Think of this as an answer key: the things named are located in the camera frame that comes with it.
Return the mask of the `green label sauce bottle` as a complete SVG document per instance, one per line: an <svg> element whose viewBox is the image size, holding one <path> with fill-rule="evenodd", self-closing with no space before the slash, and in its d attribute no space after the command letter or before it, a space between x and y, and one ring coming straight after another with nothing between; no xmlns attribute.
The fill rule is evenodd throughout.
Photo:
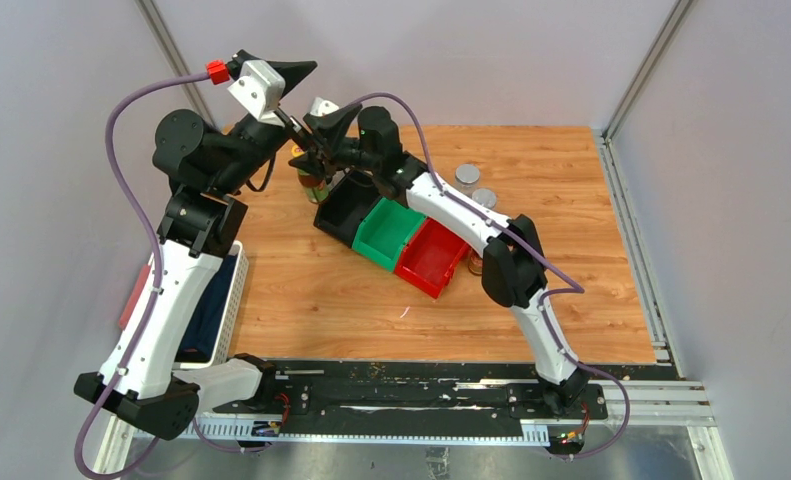
<svg viewBox="0 0 791 480"><path fill-rule="evenodd" d="M310 203L321 204L329 196L329 186L325 179L314 172L314 162L299 146L291 148L292 158L289 165L297 173L297 178Z"/></svg>

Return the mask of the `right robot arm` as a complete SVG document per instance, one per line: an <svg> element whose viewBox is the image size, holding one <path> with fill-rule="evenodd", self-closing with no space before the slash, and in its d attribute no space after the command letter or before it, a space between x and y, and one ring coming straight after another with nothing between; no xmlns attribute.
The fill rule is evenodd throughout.
<svg viewBox="0 0 791 480"><path fill-rule="evenodd" d="M483 207L407 152L398 125L383 107L352 105L287 120L302 149L293 166L319 180L359 171L385 198L447 228L482 257L481 285L515 317L535 357L537 398L548 413L567 417L582 403L589 374L579 365L549 301L546 264L534 222Z"/></svg>

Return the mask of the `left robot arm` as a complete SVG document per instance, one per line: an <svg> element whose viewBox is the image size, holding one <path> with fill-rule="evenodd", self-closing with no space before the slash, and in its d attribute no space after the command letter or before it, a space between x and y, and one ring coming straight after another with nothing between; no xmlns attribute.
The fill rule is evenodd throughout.
<svg viewBox="0 0 791 480"><path fill-rule="evenodd" d="M175 186L158 226L144 288L118 344L75 393L162 440L183 433L201 412L233 402L254 413L277 400L273 364L239 354L195 370L175 366L206 287L230 253L247 207L241 187L271 165L289 141L322 149L323 139L280 108L281 99L315 69L312 61L264 60L246 52L210 63L201 79L226 84L246 116L223 133L198 113L178 109L158 124L154 166Z"/></svg>

